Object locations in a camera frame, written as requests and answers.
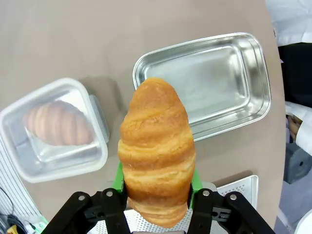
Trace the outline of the person's left hand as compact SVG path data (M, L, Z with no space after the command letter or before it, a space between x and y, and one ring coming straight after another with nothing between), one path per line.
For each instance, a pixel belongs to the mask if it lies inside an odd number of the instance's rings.
M302 129L303 121L294 115L288 115L287 120L289 124L290 135L293 141L296 142L297 135L300 133Z

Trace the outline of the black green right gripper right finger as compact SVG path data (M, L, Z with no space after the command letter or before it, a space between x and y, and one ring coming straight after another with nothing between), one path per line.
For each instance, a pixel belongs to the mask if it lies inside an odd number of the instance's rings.
M197 171L192 178L188 207L193 210L189 234L209 234L213 220L229 234L274 233L243 194L233 191L222 196L204 188Z

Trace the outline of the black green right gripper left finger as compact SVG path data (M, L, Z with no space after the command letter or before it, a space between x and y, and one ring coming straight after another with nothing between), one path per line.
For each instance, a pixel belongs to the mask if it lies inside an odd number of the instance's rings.
M86 234L99 221L105 221L107 233L129 234L130 229L124 214L127 199L120 163L112 187L97 191L93 196L85 192L73 193L42 232Z

